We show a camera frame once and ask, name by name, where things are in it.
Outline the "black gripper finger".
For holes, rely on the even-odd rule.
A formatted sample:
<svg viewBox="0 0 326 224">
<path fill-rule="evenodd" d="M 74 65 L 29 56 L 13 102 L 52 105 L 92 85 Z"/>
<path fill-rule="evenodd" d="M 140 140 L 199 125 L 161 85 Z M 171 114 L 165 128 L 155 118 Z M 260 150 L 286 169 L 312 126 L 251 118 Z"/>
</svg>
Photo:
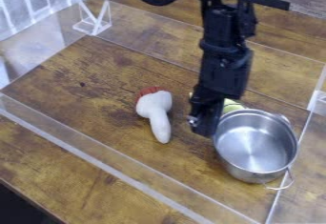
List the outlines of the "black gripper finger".
<svg viewBox="0 0 326 224">
<path fill-rule="evenodd" d="M 211 137 L 216 132 L 219 119 L 223 112 L 224 100 L 203 101 L 192 97 L 189 99 L 191 112 L 187 115 L 187 122 L 192 133 Z"/>
</svg>

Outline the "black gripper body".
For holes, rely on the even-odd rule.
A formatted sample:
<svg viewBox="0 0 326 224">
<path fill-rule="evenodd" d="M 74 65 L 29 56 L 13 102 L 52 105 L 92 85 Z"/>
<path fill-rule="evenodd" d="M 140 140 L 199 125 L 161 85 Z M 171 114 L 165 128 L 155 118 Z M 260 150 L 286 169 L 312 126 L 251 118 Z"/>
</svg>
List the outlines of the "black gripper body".
<svg viewBox="0 0 326 224">
<path fill-rule="evenodd" d="M 228 48 L 200 45 L 203 59 L 197 85 L 189 99 L 191 113 L 239 99 L 247 87 L 254 52 L 244 46 Z"/>
</svg>

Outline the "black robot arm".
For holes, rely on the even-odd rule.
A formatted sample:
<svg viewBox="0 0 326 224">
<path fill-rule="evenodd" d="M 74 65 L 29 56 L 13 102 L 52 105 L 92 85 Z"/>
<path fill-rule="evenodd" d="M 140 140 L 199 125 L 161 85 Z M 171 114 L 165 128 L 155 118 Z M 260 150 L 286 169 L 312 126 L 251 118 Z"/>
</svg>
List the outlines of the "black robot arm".
<svg viewBox="0 0 326 224">
<path fill-rule="evenodd" d="M 187 122 L 204 137 L 215 134 L 224 100 L 237 100 L 250 77 L 254 52 L 246 39 L 255 35 L 255 5 L 287 10 L 284 0 L 199 0 L 201 3 L 203 59 L 197 85 L 189 98 Z"/>
</svg>

